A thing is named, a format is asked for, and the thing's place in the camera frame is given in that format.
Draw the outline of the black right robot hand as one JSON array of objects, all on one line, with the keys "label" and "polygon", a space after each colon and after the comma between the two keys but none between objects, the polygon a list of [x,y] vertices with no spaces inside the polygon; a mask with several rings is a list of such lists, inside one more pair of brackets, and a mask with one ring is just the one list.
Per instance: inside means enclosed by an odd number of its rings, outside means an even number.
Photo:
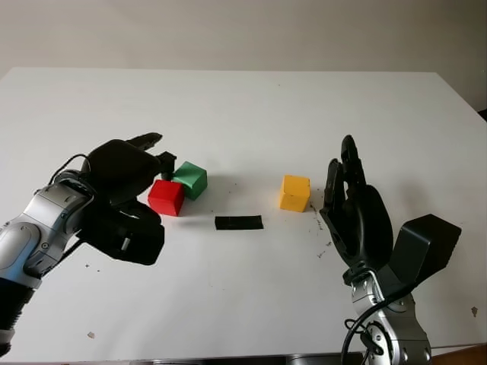
[{"label": "black right robot hand", "polygon": [[355,140],[342,140],[340,158],[329,162],[320,215],[348,269],[346,285],[367,271],[379,271],[390,260],[393,230],[380,193],[366,183]]}]

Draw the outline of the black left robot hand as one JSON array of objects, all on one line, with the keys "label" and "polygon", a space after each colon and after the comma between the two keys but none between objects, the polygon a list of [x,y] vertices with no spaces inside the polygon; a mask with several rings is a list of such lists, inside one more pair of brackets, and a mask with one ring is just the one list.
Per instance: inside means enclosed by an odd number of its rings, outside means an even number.
[{"label": "black left robot hand", "polygon": [[148,153],[162,135],[150,132],[129,140],[113,139],[88,155],[82,167],[88,184],[112,205],[137,198],[154,182],[156,175],[170,179],[176,156],[168,151]]}]

